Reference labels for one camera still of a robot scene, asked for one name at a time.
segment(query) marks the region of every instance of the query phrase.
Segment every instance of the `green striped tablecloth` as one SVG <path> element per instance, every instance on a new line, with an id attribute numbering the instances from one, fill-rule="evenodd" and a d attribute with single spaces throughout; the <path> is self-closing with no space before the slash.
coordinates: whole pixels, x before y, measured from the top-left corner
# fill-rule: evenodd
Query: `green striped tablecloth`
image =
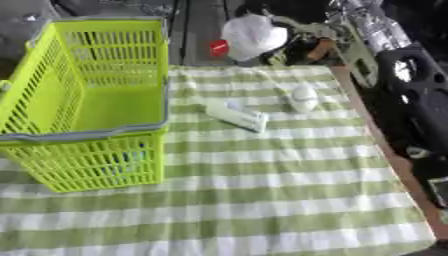
<path id="1" fill-rule="evenodd" d="M 398 256 L 434 236 L 325 67 L 173 68 L 166 181 L 54 194 L 0 162 L 0 255 Z M 281 89 L 312 86 L 294 114 Z M 192 96 L 269 113 L 263 134 Z"/>

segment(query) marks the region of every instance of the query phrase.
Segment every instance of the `white cap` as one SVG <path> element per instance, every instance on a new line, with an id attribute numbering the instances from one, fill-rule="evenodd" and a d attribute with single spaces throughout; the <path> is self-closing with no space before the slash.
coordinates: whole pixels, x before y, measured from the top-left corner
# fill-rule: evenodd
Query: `white cap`
<path id="1" fill-rule="evenodd" d="M 229 57 L 246 61 L 284 45 L 288 31 L 274 27 L 266 16 L 248 14 L 228 21 L 221 37 L 229 44 Z"/>
<path id="2" fill-rule="evenodd" d="M 319 104 L 316 91 L 309 85 L 297 87 L 290 99 L 292 107 L 299 113 L 313 111 Z"/>

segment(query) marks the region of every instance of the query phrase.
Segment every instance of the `basket handle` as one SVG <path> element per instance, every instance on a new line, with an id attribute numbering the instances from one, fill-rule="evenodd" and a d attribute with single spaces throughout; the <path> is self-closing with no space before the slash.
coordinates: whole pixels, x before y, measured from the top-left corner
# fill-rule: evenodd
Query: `basket handle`
<path id="1" fill-rule="evenodd" d="M 68 133 L 55 133 L 45 135 L 33 135 L 25 133 L 11 133 L 0 135 L 0 141 L 27 141 L 34 143 L 56 142 L 56 141 L 82 141 L 82 140 L 95 140 L 106 139 L 121 133 L 128 132 L 144 132 L 155 131 L 161 129 L 167 122 L 169 117 L 169 81 L 168 78 L 164 78 L 165 88 L 162 91 L 162 97 L 164 98 L 164 116 L 163 119 L 156 124 L 138 124 L 118 127 L 110 130 L 99 131 L 86 131 L 86 132 L 68 132 Z"/>
<path id="2" fill-rule="evenodd" d="M 82 17 L 72 17 L 72 18 L 56 18 L 47 20 L 47 22 L 42 26 L 42 28 L 36 32 L 33 37 L 25 43 L 25 47 L 28 51 L 32 50 L 34 46 L 39 41 L 42 33 L 45 31 L 45 28 L 48 24 L 52 22 L 64 22 L 64 21 L 87 21 L 87 20 L 160 20 L 162 23 L 162 35 L 168 40 L 168 25 L 166 18 L 161 16 L 82 16 Z"/>

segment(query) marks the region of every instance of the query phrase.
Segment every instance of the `basket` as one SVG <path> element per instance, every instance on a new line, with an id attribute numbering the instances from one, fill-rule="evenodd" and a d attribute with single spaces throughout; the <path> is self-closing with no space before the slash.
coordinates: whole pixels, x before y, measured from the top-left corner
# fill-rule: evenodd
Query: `basket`
<path id="1" fill-rule="evenodd" d="M 55 192 L 159 183 L 165 24 L 47 24 L 0 96 L 0 150 Z"/>

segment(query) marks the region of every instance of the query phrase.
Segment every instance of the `red cap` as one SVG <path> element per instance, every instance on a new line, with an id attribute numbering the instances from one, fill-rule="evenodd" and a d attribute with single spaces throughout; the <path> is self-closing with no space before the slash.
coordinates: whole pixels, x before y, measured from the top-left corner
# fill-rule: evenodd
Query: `red cap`
<path id="1" fill-rule="evenodd" d="M 229 44 L 227 40 L 216 40 L 210 43 L 210 55 L 213 57 L 221 57 L 229 52 Z"/>

